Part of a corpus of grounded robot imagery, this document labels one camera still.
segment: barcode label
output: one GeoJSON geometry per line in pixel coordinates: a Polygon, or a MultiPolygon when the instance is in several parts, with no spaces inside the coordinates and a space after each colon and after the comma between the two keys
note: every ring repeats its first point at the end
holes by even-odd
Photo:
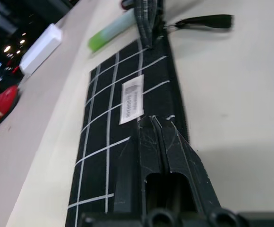
{"type": "Polygon", "coordinates": [[[143,115],[143,75],[122,84],[120,124],[143,115]]]}

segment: white box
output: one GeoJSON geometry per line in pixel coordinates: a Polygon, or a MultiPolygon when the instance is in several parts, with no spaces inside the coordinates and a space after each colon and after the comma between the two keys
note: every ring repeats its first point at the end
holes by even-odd
{"type": "Polygon", "coordinates": [[[22,57],[19,65],[21,71],[29,77],[61,44],[61,41],[62,31],[54,24],[50,24],[22,57]]]}

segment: table surface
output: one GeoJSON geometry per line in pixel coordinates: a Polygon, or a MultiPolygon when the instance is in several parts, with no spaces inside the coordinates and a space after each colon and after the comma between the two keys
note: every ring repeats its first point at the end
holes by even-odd
{"type": "MultiPolygon", "coordinates": [[[[191,146],[221,205],[274,210],[274,2],[166,4],[169,23],[235,15],[230,33],[180,30],[170,41],[191,146]]],[[[0,125],[0,227],[64,226],[89,71],[138,32],[130,28],[96,54],[86,43],[122,13],[119,1],[81,0],[64,18],[61,46],[22,85],[0,125]]]]}

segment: green cap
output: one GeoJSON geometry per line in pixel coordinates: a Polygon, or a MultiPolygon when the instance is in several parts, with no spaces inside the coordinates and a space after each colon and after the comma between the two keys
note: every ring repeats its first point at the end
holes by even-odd
{"type": "Polygon", "coordinates": [[[93,52],[98,51],[107,43],[101,33],[102,32],[100,31],[89,39],[88,46],[93,52]]]}

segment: zipper pull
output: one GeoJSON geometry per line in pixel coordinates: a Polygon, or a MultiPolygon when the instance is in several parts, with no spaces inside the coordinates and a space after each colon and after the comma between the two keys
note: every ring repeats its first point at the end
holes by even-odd
{"type": "Polygon", "coordinates": [[[202,17],[192,17],[178,21],[173,26],[178,29],[188,28],[191,25],[211,28],[229,29],[232,26],[233,15],[218,14],[202,17]]]}

